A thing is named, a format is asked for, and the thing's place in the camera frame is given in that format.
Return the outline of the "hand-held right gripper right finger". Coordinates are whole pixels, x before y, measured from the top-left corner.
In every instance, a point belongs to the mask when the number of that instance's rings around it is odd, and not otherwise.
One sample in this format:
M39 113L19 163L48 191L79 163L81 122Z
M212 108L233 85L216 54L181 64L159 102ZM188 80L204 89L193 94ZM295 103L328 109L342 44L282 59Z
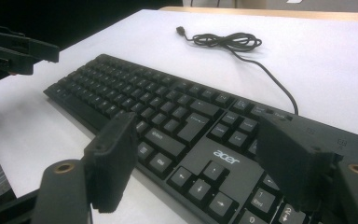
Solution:
M256 160L299 211L337 202L333 177L342 150L340 129L304 118L260 118Z

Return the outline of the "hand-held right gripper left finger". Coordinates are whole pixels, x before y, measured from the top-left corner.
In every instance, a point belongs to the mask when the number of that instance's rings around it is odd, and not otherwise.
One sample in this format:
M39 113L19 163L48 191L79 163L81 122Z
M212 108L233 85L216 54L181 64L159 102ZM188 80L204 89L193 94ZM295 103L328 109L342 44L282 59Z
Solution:
M116 211L137 163L136 114L111 119L84 149L89 202L99 213Z

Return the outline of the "black computer keyboard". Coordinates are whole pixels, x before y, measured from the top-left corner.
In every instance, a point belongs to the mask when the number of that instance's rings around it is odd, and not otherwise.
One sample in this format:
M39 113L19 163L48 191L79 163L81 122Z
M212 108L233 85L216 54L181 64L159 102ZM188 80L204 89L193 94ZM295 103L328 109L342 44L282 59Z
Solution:
M297 211L256 160L260 118L303 118L102 54L47 89L93 132L136 114L138 167L208 224L358 224L358 134L337 142L337 202Z

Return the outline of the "white table cover sheet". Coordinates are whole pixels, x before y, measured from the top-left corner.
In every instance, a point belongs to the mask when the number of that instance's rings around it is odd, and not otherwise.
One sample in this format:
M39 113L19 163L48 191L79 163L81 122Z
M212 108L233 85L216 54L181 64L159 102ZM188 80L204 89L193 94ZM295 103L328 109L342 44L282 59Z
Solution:
M141 10L0 81L0 164L17 196L90 142L45 89L102 53L358 133L358 21Z

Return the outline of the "light wooden table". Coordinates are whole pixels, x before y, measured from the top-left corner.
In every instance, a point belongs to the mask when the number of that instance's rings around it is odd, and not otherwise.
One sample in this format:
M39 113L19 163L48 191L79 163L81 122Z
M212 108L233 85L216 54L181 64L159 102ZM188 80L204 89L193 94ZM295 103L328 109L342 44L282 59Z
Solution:
M162 7L164 11L268 16L282 18L300 18L312 20L334 21L358 21L356 12L322 12L322 11L294 11L294 10L270 10L270 9L247 9L247 8L215 8L215 7Z

